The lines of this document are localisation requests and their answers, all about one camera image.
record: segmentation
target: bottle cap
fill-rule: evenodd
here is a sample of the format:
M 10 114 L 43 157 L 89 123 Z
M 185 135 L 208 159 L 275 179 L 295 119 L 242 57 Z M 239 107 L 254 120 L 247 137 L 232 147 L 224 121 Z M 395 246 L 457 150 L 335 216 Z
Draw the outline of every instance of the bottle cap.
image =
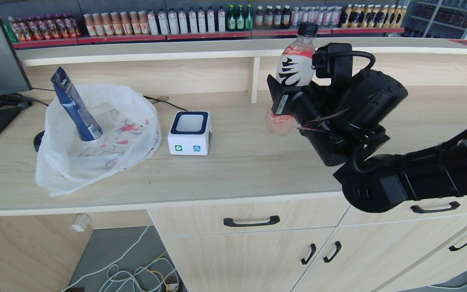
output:
M 318 32 L 318 24 L 315 22 L 302 22 L 298 26 L 298 35 L 302 35 L 304 37 L 316 37 Z

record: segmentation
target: white plastic bag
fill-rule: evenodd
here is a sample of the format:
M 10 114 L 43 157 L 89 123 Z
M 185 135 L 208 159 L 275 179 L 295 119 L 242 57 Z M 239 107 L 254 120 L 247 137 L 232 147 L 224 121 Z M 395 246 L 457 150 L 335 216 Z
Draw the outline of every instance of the white plastic bag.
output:
M 152 157 L 161 143 L 154 106 L 131 88 L 109 84 L 76 86 L 104 130 L 98 142 L 79 139 L 58 99 L 46 110 L 35 182 L 52 196 L 74 192 Z

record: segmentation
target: robotic arm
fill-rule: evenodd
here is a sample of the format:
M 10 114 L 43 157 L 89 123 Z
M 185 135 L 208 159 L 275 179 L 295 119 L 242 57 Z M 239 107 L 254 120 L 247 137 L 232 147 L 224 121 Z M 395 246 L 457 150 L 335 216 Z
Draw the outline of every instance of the robotic arm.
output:
M 353 56 L 369 59 L 355 76 Z M 318 48 L 313 69 L 318 78 L 330 78 L 331 85 L 282 86 L 269 75 L 271 111 L 292 115 L 326 166 L 343 164 L 333 176 L 361 211 L 381 213 L 408 200 L 467 195 L 467 129 L 434 147 L 370 157 L 390 139 L 379 123 L 408 95 L 400 82 L 372 70 L 374 62 L 373 55 L 353 51 L 350 44 Z M 412 208 L 433 213 L 458 207 L 453 202 L 448 209 Z

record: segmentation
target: blue toothpaste tube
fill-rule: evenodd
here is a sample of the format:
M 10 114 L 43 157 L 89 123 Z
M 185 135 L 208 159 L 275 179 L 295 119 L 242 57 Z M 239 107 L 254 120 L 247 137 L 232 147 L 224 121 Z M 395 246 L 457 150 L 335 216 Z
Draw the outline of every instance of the blue toothpaste tube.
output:
M 102 127 L 89 113 L 64 69 L 59 67 L 50 81 L 54 84 L 57 98 L 59 98 L 62 107 L 75 123 L 80 140 L 88 142 L 100 138 L 103 133 Z

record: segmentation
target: floor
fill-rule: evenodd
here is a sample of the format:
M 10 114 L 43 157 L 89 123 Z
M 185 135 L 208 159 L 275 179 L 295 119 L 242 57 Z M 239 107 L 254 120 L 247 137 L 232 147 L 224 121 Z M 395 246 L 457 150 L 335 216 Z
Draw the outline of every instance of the floor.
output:
M 80 259 L 80 262 L 73 274 L 72 281 L 76 281 L 81 276 L 94 272 L 97 269 L 103 268 L 110 264 L 113 260 L 119 258 L 123 252 L 135 242 L 140 234 L 143 232 L 144 227 L 137 228 L 120 228 L 120 229 L 106 229 L 96 230 L 89 240 L 89 243 Z M 138 266 L 144 266 L 159 254 L 163 253 L 165 248 L 161 242 L 158 232 L 151 226 L 145 233 L 141 241 L 119 261 L 121 269 L 126 269 L 131 272 Z M 161 266 L 154 265 L 152 268 L 159 270 L 163 275 L 170 272 L 170 268 L 161 264 Z M 102 271 L 96 275 L 87 277 L 79 282 L 76 287 L 85 287 L 86 292 L 97 292 L 102 284 L 106 281 L 106 271 Z M 157 281 L 152 276 L 144 274 L 139 277 L 140 284 L 144 290 L 150 290 L 156 287 Z M 467 272 L 455 277 L 454 279 L 444 283 L 445 286 L 459 286 L 467 281 Z M 115 292 L 119 284 L 114 284 L 108 291 Z M 123 291 L 131 291 L 130 288 L 124 287 Z M 406 292 L 445 292 L 448 290 L 422 287 L 414 290 L 406 290 Z M 467 292 L 467 287 L 460 290 L 453 290 L 456 292 Z

